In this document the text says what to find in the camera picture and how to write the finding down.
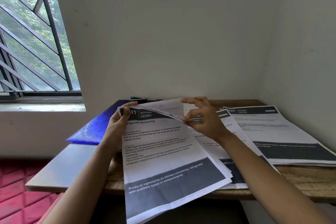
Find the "person's right hand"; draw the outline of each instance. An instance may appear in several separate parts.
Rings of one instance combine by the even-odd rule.
[[[221,138],[232,134],[222,123],[215,108],[213,108],[206,97],[184,98],[182,103],[195,104],[199,109],[190,110],[182,118],[185,124],[195,129],[197,132],[215,140],[219,143]],[[190,121],[193,116],[201,116],[200,122]]]

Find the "tree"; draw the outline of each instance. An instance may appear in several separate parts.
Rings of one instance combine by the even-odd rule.
[[[34,7],[37,0],[24,0],[31,8]],[[73,88],[79,90],[78,78],[73,63],[71,50],[69,47],[67,35],[63,25],[63,20],[61,16],[61,11],[57,0],[48,0],[53,18],[56,24],[57,33],[61,42],[62,51],[65,56],[67,68],[70,73],[70,78],[73,84]],[[18,16],[23,22],[25,22],[31,29],[37,32],[41,37],[43,37],[54,49],[56,48],[55,40],[51,31],[51,28],[44,23],[36,14],[31,12],[25,5],[23,5],[19,0],[0,0],[0,3],[9,9],[12,13]],[[47,13],[42,5],[40,9],[40,14],[48,21]],[[10,15],[8,15],[4,10],[0,9],[0,23],[4,25],[8,30],[14,33],[18,38],[20,38],[25,44],[32,48],[37,54],[49,61],[54,67],[63,73],[63,68],[59,56],[48,48],[43,42],[32,35],[27,29],[16,22]],[[47,65],[37,59],[34,55],[28,52],[23,46],[21,46],[16,40],[11,38],[8,34],[3,32],[6,45],[8,48],[14,52],[16,55],[21,57],[29,65],[31,65],[35,70],[40,72],[44,77],[49,79],[52,83],[58,86],[61,90],[69,90],[66,81],[61,78],[57,73],[51,70]],[[23,65],[21,65],[15,59],[14,63],[19,74],[21,74],[25,79],[34,84],[40,90],[53,90],[45,82],[40,80],[37,76],[31,73]]]

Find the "forearm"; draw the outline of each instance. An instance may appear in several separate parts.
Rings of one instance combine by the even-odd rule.
[[[116,152],[103,140],[43,224],[89,223]]]
[[[331,223],[311,200],[237,136],[223,136],[219,143],[236,164],[252,194],[276,223]]]

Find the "tiled floor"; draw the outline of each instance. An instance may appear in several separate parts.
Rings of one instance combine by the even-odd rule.
[[[34,224],[58,195],[25,191],[47,160],[0,160],[0,224]]]

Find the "wooden tabletop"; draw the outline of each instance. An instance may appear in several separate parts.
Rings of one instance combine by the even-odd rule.
[[[264,105],[259,100],[212,100],[210,103],[218,110],[223,106],[243,107]],[[276,168],[314,202],[336,203],[336,167],[276,166]],[[27,188],[34,191],[64,192],[67,189],[66,187],[68,187],[53,187],[43,184],[37,186],[37,179],[32,181],[31,184],[27,184]],[[103,192],[108,194],[124,194],[124,172],[121,153],[118,153],[112,159]],[[235,200],[255,199],[248,189],[216,190],[205,197]]]

